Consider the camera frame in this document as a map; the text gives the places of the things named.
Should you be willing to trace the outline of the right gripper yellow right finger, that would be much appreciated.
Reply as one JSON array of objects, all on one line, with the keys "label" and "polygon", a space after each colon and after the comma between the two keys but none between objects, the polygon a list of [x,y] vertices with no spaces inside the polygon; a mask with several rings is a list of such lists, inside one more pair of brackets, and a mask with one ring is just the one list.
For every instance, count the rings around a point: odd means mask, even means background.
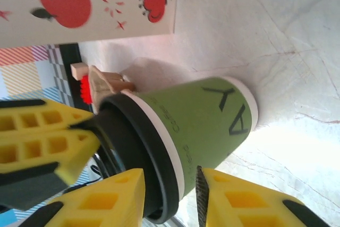
[{"label": "right gripper yellow right finger", "polygon": [[197,167],[199,227],[330,227],[288,194],[221,171]]}]

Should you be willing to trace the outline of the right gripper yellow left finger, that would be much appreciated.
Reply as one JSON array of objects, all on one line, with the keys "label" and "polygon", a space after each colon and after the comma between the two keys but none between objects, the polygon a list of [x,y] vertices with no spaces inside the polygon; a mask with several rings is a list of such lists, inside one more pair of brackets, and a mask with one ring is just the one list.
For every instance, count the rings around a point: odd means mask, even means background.
[{"label": "right gripper yellow left finger", "polygon": [[55,198],[17,227],[142,227],[143,169],[131,169]]}]

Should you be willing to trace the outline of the black plastic cup lid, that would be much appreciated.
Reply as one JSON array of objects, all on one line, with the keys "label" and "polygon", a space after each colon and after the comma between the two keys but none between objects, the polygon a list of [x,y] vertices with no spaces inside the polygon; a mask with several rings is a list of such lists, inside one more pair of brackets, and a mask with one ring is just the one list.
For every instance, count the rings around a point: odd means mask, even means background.
[{"label": "black plastic cup lid", "polygon": [[180,198],[175,169],[156,127],[146,112],[125,94],[106,97],[97,118],[116,152],[117,162],[126,170],[143,169],[144,217],[163,224],[177,212]]}]

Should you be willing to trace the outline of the brown cardboard cup carrier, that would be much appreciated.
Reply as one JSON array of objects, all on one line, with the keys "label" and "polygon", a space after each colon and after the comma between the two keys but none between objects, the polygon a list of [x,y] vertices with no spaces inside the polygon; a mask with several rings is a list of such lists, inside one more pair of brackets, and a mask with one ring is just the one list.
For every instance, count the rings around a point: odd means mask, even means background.
[{"label": "brown cardboard cup carrier", "polygon": [[88,79],[93,104],[99,104],[103,98],[124,89],[135,91],[135,85],[125,81],[119,73],[103,72],[94,65],[89,68]]}]

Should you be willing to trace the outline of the green paper coffee cup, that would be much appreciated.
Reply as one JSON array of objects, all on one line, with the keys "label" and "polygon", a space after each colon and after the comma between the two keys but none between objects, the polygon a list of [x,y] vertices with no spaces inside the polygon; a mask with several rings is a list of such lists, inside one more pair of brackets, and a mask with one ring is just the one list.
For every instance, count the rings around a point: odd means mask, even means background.
[{"label": "green paper coffee cup", "polygon": [[255,97],[232,77],[123,94],[143,110],[160,136],[173,164],[180,199],[194,188],[198,165],[216,168],[258,122]]}]

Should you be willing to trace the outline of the red and white paper bag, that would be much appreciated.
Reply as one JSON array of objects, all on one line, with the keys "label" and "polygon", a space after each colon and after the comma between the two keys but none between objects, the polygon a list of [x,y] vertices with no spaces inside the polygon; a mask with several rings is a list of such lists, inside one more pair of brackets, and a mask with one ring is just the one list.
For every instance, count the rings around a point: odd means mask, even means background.
[{"label": "red and white paper bag", "polygon": [[0,48],[170,34],[176,0],[0,0]]}]

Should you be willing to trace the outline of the small red block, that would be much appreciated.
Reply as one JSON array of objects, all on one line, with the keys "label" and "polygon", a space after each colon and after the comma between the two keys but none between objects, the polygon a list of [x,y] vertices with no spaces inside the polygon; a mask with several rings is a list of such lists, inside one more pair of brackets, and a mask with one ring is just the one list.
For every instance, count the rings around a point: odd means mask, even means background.
[{"label": "small red block", "polygon": [[92,104],[90,84],[87,75],[84,75],[80,80],[80,97],[85,104]]}]

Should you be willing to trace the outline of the small wooden block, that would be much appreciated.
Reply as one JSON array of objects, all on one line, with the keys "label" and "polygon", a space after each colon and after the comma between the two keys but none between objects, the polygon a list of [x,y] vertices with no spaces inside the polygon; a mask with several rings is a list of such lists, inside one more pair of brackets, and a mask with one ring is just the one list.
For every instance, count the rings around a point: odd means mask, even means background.
[{"label": "small wooden block", "polygon": [[88,75],[89,67],[83,63],[73,63],[70,65],[72,77],[80,81],[85,75]]}]

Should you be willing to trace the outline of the black and white checkerboard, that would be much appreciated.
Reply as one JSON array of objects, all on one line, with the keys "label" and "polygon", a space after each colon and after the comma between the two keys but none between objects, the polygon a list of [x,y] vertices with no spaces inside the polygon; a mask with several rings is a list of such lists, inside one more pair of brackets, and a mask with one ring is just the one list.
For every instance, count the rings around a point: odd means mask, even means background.
[{"label": "black and white checkerboard", "polygon": [[71,65],[82,62],[78,44],[46,45],[49,61],[54,70],[54,81],[61,102],[65,105],[92,112],[83,102],[80,85],[71,72]]}]

